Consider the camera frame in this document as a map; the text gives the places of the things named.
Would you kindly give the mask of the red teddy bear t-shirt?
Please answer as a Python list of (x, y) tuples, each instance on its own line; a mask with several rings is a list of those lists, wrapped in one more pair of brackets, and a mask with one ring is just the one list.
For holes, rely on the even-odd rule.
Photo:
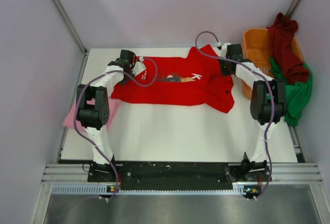
[(152, 57), (145, 71), (124, 85), (117, 84), (111, 97), (131, 104), (195, 106), (207, 104), (228, 113), (233, 105), (233, 79), (223, 76), (217, 53), (210, 45), (192, 47), (187, 57)]

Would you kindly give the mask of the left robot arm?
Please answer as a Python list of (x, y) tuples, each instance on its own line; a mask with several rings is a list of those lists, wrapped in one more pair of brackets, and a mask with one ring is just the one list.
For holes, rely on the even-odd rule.
[(113, 180), (117, 175), (107, 136), (111, 114), (109, 97), (116, 84), (124, 84), (133, 77), (137, 61), (134, 52), (121, 50), (119, 57), (111, 61), (101, 75), (77, 87), (74, 129), (92, 146), (93, 162), (101, 166), (99, 175), (106, 181)]

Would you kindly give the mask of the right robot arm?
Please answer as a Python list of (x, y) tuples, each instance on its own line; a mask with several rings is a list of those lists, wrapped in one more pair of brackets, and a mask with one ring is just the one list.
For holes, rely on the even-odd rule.
[(219, 62), (222, 75), (234, 75), (252, 90), (250, 113), (254, 127), (251, 142), (241, 165), (238, 168), (231, 167), (228, 177), (233, 182), (270, 177), (268, 141), (287, 111), (285, 83), (267, 76), (251, 60), (244, 58), (240, 44), (218, 43), (217, 49), (221, 55)]

